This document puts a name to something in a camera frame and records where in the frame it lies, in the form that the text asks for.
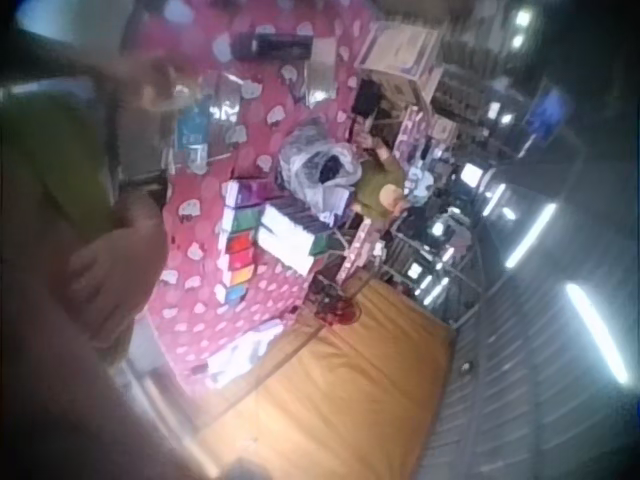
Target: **person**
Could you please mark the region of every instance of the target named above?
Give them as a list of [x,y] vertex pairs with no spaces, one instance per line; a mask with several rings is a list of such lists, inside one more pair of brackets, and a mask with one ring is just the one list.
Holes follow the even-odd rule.
[[362,176],[355,185],[353,210],[388,226],[409,207],[404,195],[405,172],[380,138],[364,131],[362,119],[356,121],[353,143],[372,151],[362,162]]

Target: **pink tablecloth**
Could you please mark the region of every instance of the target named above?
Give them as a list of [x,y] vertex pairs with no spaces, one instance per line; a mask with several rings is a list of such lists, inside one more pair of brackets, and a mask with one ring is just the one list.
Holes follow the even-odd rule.
[[[212,9],[205,1],[185,2],[186,10],[182,2],[169,3],[173,4],[173,12],[178,11],[174,21],[163,16],[148,17],[140,31],[138,49],[180,52],[202,71],[224,69],[255,84],[246,95],[251,98],[243,99],[240,111],[246,141],[231,158],[213,163],[203,174],[191,171],[176,174],[164,211],[171,252],[148,311],[169,364],[182,385],[193,391],[202,381],[191,376],[191,367],[202,364],[257,324],[278,317],[299,303],[308,286],[307,278],[283,268],[266,252],[258,251],[256,275],[249,283],[246,299],[236,307],[218,302],[214,288],[221,278],[216,266],[223,208],[220,184],[230,177],[233,168],[240,175],[272,174],[283,139],[312,114],[323,114],[330,132],[336,138],[344,138],[347,113],[357,86],[353,64],[368,35],[372,13],[365,0],[244,0],[239,2],[244,7],[234,13]],[[189,10],[194,13],[191,19]],[[240,64],[231,60],[230,35],[256,28],[283,33],[313,32],[318,37],[335,35],[339,48],[337,99],[320,104],[311,112],[294,103],[281,73],[283,64]],[[267,116],[278,107],[284,118],[270,125]],[[256,160],[261,156],[258,166]],[[192,217],[185,219],[179,216],[178,209],[188,201]]]

